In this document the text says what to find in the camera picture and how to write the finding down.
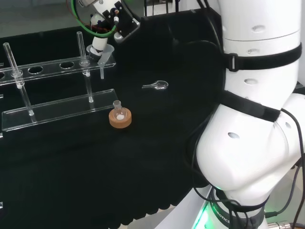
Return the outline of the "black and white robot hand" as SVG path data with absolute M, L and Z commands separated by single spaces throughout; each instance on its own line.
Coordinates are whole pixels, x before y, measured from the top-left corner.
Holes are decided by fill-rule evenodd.
M 96 0 L 92 6 L 97 13 L 91 16 L 90 29 L 98 34 L 115 32 L 108 38 L 94 37 L 89 47 L 89 57 L 97 62 L 104 53 L 108 40 L 113 38 L 117 44 L 125 42 L 140 26 L 140 18 L 131 12 L 124 0 Z

